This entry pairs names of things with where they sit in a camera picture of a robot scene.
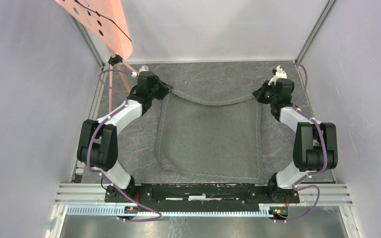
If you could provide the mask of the grey cloth napkin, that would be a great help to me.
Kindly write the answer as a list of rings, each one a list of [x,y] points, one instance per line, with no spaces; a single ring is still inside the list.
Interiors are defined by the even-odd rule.
[[[261,105],[250,95],[206,102],[170,93],[161,107],[155,156],[164,170],[188,178],[264,183]]]

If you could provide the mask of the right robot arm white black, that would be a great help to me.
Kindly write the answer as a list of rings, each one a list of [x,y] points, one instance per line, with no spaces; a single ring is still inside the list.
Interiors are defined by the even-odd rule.
[[[280,202],[297,191],[301,182],[338,163],[336,126],[309,117],[292,104],[294,88],[290,79],[275,78],[253,92],[257,102],[269,105],[272,116],[295,132],[293,161],[268,181],[266,194],[272,202]]]

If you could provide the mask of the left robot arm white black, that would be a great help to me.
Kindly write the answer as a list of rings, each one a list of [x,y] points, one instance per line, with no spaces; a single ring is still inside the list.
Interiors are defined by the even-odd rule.
[[[173,87],[164,83],[155,73],[144,71],[137,75],[137,84],[124,97],[113,112],[97,119],[83,122],[76,152],[77,160],[91,172],[106,178],[117,196],[124,202],[136,196],[134,178],[118,161],[118,135],[127,125],[143,116],[153,100],[163,100]]]

